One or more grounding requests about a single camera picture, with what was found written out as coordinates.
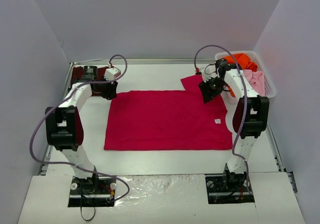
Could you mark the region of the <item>dark maroon folded t-shirt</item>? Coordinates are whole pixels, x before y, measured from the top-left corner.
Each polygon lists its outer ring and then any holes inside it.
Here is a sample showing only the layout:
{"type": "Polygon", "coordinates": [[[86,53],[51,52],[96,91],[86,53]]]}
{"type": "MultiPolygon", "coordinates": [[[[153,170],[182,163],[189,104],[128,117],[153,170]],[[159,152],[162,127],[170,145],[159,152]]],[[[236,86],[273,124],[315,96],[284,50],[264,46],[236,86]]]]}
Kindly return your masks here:
{"type": "Polygon", "coordinates": [[[68,91],[70,91],[77,83],[98,82],[90,84],[90,87],[93,96],[100,96],[100,87],[101,84],[103,84],[101,82],[106,81],[104,78],[105,70],[106,67],[97,67],[94,65],[85,65],[73,68],[68,91]]]}

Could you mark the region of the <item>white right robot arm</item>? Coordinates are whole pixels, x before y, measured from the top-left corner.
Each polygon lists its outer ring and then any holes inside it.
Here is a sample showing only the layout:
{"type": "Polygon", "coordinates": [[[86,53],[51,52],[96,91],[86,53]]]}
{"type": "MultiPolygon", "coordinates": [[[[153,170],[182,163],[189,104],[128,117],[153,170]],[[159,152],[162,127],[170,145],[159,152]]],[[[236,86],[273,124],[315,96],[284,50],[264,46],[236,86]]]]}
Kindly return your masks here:
{"type": "Polygon", "coordinates": [[[198,87],[205,104],[226,91],[227,87],[232,89],[237,99],[232,118],[236,136],[221,179],[222,186],[232,191],[240,184],[237,175],[248,175],[248,159],[255,142],[266,130],[270,101],[251,87],[244,71],[235,63],[230,64],[221,58],[215,61],[214,67],[216,77],[207,74],[198,87]]]}

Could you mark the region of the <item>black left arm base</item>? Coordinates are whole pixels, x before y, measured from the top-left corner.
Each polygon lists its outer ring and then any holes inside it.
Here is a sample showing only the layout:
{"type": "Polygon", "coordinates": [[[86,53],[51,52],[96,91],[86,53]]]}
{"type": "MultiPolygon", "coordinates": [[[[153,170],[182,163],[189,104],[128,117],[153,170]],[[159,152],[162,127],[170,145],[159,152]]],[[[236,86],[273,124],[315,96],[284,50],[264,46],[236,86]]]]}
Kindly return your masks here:
{"type": "Polygon", "coordinates": [[[90,222],[96,216],[96,208],[111,208],[115,205],[116,179],[98,177],[72,179],[68,207],[79,208],[80,216],[85,222],[90,222]]]}

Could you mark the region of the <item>orange t-shirt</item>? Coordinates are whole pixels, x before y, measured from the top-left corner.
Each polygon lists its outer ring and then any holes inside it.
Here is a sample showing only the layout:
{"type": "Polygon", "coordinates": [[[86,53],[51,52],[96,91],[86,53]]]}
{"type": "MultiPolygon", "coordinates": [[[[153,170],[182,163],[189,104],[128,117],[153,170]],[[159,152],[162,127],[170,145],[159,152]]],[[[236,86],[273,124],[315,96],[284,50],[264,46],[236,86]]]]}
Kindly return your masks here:
{"type": "MultiPolygon", "coordinates": [[[[242,69],[245,69],[245,70],[251,70],[253,72],[256,72],[258,70],[258,65],[251,61],[251,58],[241,52],[241,53],[236,53],[236,54],[233,54],[233,56],[235,57],[237,63],[241,66],[242,69]]],[[[234,60],[231,56],[224,56],[222,57],[223,59],[226,59],[228,64],[234,64],[234,60]]],[[[232,89],[230,87],[228,87],[228,90],[230,91],[230,95],[235,98],[236,96],[234,95],[234,92],[232,91],[232,89]]]]}

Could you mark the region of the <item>light pink t-shirt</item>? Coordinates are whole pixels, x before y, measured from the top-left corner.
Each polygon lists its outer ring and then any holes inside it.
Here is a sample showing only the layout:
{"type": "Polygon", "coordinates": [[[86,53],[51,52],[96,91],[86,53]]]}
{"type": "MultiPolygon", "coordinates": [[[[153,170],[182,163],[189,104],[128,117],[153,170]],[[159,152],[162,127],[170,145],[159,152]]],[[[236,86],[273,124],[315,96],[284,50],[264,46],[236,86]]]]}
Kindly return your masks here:
{"type": "Polygon", "coordinates": [[[257,70],[252,71],[249,69],[245,69],[243,71],[245,78],[251,85],[251,87],[260,95],[265,96],[265,74],[263,71],[257,70]]]}

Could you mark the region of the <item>crimson red t-shirt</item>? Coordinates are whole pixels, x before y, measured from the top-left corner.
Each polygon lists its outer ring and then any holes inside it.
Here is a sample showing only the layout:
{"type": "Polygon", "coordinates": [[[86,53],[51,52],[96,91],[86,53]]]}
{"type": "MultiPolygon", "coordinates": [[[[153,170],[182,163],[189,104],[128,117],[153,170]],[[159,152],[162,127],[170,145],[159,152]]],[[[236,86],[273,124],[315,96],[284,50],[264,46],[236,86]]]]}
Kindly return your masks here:
{"type": "Polygon", "coordinates": [[[199,75],[182,78],[183,90],[131,90],[113,99],[105,151],[225,151],[232,149],[221,96],[204,103],[199,75]]]}

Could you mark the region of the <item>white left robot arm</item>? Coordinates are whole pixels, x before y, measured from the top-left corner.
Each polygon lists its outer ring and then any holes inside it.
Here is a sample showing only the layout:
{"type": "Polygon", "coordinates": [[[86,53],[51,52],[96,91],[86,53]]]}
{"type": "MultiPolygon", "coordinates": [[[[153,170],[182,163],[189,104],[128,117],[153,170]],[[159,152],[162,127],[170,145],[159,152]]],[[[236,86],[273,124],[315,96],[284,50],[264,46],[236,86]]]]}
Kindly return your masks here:
{"type": "Polygon", "coordinates": [[[50,146],[61,152],[74,164],[74,177],[83,181],[82,187],[89,193],[97,192],[101,181],[93,172],[95,166],[89,160],[84,147],[84,129],[80,110],[93,95],[106,100],[117,97],[121,71],[111,64],[98,68],[94,65],[76,67],[72,71],[66,102],[62,103],[45,120],[46,138],[50,146]]]}

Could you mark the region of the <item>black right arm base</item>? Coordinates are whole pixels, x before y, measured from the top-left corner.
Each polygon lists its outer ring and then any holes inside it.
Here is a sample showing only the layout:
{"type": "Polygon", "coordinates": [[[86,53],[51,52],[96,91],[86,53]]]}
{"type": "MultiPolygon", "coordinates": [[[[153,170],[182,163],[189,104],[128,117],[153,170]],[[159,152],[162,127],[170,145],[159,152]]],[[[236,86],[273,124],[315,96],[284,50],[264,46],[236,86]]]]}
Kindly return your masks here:
{"type": "Polygon", "coordinates": [[[247,173],[206,174],[205,184],[209,205],[254,203],[255,198],[247,173]]]}

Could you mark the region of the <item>white plastic laundry basket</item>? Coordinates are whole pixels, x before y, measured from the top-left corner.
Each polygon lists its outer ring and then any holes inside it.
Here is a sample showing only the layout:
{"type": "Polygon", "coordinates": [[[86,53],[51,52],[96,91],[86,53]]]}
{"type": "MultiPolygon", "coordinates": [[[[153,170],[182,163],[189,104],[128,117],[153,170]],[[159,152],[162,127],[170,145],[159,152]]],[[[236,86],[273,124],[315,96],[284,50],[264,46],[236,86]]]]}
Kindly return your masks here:
{"type": "Polygon", "coordinates": [[[265,96],[267,96],[269,99],[274,98],[277,94],[276,88],[274,84],[271,81],[271,78],[269,77],[269,74],[267,73],[267,69],[262,61],[262,59],[259,57],[257,53],[254,51],[231,51],[230,52],[232,55],[233,54],[238,54],[238,53],[245,53],[248,55],[251,59],[252,62],[255,62],[258,66],[258,71],[264,72],[264,86],[265,86],[265,96]]]}

